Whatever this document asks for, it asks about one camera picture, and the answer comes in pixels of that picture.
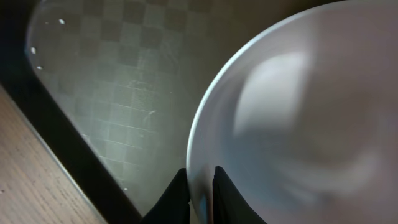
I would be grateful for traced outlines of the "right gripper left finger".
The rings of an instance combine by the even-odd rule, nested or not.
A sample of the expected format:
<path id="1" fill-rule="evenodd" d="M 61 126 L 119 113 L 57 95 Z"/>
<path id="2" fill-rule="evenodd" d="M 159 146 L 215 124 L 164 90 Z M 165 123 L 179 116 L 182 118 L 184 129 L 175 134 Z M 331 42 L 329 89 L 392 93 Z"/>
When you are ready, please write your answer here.
<path id="1" fill-rule="evenodd" d="M 181 168 L 140 224 L 189 224 L 190 192 L 186 168 Z"/>

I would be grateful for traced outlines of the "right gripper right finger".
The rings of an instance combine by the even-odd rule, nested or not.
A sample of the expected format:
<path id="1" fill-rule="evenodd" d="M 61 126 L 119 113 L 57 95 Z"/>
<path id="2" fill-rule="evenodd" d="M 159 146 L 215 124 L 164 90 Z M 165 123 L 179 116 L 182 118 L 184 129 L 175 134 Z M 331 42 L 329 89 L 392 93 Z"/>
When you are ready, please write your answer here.
<path id="1" fill-rule="evenodd" d="M 215 167 L 212 187 L 214 224 L 266 224 L 247 204 L 221 166 Z"/>

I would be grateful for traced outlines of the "white bowl with rice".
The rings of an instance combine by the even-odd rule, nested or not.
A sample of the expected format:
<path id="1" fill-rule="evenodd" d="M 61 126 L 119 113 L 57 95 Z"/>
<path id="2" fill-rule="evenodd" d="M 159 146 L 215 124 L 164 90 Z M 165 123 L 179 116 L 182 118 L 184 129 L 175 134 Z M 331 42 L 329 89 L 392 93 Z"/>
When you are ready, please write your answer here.
<path id="1" fill-rule="evenodd" d="M 218 166 L 266 223 L 396 223 L 397 2 L 328 3 L 253 37 L 206 90 L 186 166 L 201 223 Z"/>

